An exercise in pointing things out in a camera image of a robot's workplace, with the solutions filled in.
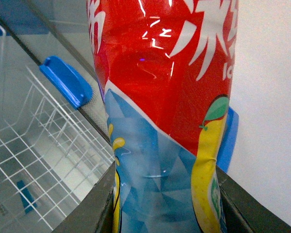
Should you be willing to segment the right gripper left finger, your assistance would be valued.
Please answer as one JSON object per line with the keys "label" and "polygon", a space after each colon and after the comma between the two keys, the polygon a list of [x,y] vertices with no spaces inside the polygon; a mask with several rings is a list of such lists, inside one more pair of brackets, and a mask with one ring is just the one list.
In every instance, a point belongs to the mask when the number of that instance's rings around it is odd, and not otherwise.
{"label": "right gripper left finger", "polygon": [[54,233],[111,233],[113,229],[113,184],[115,163]]}

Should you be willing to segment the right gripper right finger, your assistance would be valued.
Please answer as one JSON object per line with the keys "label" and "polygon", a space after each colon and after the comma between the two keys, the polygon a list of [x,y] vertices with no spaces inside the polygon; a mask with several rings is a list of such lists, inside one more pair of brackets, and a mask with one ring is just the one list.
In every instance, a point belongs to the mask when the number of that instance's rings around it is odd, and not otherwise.
{"label": "right gripper right finger", "polygon": [[216,172],[229,233],[291,233],[290,225],[261,205],[218,166]]}

